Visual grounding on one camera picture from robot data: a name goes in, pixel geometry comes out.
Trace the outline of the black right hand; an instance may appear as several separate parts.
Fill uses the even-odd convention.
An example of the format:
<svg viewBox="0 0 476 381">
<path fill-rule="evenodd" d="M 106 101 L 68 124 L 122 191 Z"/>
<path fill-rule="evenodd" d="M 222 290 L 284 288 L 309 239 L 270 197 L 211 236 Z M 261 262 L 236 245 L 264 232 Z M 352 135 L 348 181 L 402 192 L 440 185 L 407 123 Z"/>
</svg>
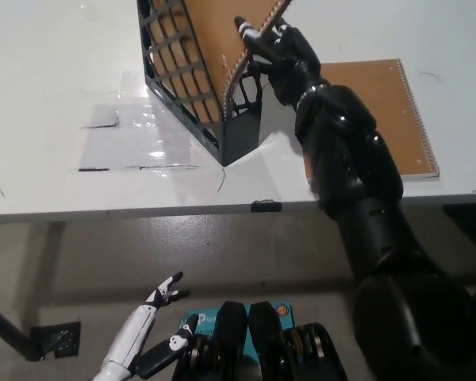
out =
<svg viewBox="0 0 476 381">
<path fill-rule="evenodd" d="M 325 85 L 313 48 L 300 30 L 283 18 L 263 33 L 243 17 L 236 16 L 234 23 L 248 53 L 264 60 L 258 64 L 259 71 L 268 76 L 284 106 L 297 109 L 307 94 Z"/>
</svg>

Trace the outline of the white and black left hand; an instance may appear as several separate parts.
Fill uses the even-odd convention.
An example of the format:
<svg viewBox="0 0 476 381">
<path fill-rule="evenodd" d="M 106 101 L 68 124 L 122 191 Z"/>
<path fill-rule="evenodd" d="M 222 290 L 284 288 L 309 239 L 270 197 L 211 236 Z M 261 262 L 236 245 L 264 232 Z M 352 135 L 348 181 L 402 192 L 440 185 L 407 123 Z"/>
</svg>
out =
<svg viewBox="0 0 476 381">
<path fill-rule="evenodd" d="M 146 380 L 186 353 L 198 325 L 197 314 L 191 314 L 176 333 L 144 351 L 160 309 L 190 294 L 171 290 L 182 277 L 179 271 L 165 279 L 129 315 L 109 347 L 95 380 L 129 380 L 135 376 Z"/>
</svg>

